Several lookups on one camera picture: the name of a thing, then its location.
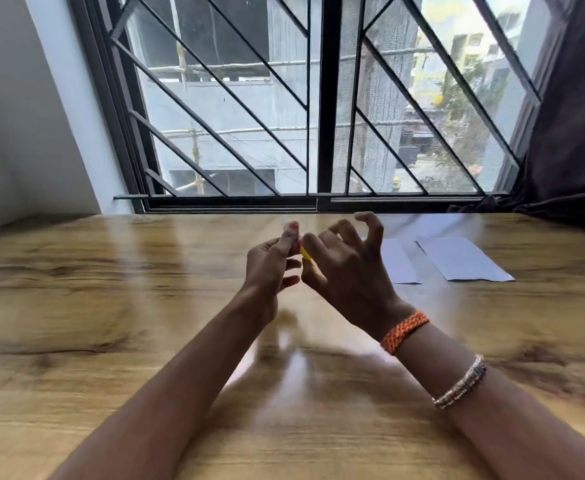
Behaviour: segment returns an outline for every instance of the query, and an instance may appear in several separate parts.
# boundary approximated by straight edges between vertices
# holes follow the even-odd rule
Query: right hand
[[[354,218],[368,225],[365,241],[348,219],[319,235],[303,236],[302,245],[321,274],[312,261],[303,259],[301,280],[348,322],[380,341],[415,313],[415,307],[397,296],[381,261],[383,225],[379,218],[372,212],[358,212]]]

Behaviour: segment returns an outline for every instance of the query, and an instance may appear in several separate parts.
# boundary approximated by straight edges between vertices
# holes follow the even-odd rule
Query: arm
[[[246,282],[156,376],[104,421],[53,473],[66,479],[169,479],[186,444],[241,357],[274,318],[276,295],[296,284],[283,277],[301,263],[298,225],[287,225],[248,253]]]
[[[381,261],[383,226],[371,212],[362,241],[343,219],[303,245],[302,280],[350,323],[381,340],[415,312],[395,293]],[[446,393],[474,361],[474,354],[433,324],[411,334],[395,356],[432,395]],[[585,438],[494,369],[446,413],[502,480],[585,480]]]

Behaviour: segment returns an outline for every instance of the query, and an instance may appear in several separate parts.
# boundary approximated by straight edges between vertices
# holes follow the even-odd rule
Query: orange bracelet
[[[417,310],[406,320],[403,320],[403,322],[390,330],[380,342],[381,346],[390,355],[394,355],[399,346],[412,332],[428,322],[430,322],[428,317],[423,312]]]

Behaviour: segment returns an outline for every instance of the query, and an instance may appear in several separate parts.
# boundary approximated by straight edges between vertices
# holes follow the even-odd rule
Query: silver bracelet
[[[464,376],[451,387],[451,389],[438,399],[432,398],[432,402],[440,409],[446,409],[469,393],[486,375],[486,364],[481,355],[475,356],[475,361],[466,371]]]

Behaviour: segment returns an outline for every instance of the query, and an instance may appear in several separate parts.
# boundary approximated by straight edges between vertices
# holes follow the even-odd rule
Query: wood grain
[[[45,478],[238,290],[286,220],[96,216],[0,230],[0,479]],[[585,434],[585,230],[515,215],[383,216],[397,291]],[[414,242],[464,235],[516,282],[446,282]],[[394,359],[304,285],[250,348],[183,478],[492,478]]]

